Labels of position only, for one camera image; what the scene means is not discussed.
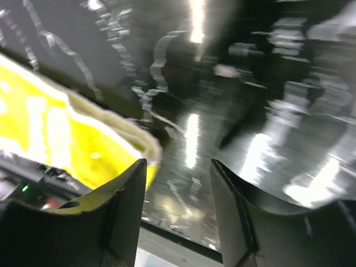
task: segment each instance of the glossy black tabletop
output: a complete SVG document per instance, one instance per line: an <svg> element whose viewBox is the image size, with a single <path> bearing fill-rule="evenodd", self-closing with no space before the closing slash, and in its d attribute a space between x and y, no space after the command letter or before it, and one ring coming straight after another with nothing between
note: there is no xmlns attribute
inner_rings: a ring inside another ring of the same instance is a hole
<svg viewBox="0 0 356 267"><path fill-rule="evenodd" d="M7 0L1 51L151 131L142 218L219 250L212 158L307 208L356 196L356 1Z"/></svg>

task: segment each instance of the yellow towel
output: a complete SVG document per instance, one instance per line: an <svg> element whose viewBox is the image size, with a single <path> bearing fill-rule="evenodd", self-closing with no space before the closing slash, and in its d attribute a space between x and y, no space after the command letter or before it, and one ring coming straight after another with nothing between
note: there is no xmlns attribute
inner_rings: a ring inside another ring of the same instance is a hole
<svg viewBox="0 0 356 267"><path fill-rule="evenodd" d="M148 132L2 54L0 149L65 169L92 189L143 157L148 189L161 157Z"/></svg>

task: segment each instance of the yellow and white cloth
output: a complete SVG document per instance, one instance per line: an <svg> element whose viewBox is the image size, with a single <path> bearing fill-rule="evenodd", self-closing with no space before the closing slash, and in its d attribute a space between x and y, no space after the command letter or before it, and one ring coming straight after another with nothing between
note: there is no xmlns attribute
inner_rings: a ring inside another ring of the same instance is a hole
<svg viewBox="0 0 356 267"><path fill-rule="evenodd" d="M0 149L65 169L92 189L143 157L148 189L161 157L148 132L2 54Z"/></svg>

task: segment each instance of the yellow fabric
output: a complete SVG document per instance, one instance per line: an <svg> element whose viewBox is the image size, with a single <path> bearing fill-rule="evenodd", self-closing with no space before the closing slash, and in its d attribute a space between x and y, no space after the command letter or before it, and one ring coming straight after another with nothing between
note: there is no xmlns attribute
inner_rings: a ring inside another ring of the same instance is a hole
<svg viewBox="0 0 356 267"><path fill-rule="evenodd" d="M0 149L65 169L92 189L142 157L142 151L115 129L77 112L66 89L58 90L51 83L0 55ZM110 118L115 123L115 115ZM158 168L157 159L153 161L156 163L147 168L146 189Z"/></svg>

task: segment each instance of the yellow cloth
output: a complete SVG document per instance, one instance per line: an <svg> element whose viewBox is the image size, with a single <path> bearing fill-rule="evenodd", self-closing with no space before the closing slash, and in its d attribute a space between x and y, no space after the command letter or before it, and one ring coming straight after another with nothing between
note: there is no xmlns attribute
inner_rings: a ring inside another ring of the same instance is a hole
<svg viewBox="0 0 356 267"><path fill-rule="evenodd" d="M161 156L148 132L2 54L0 149L65 169L92 189L143 157L148 189Z"/></svg>

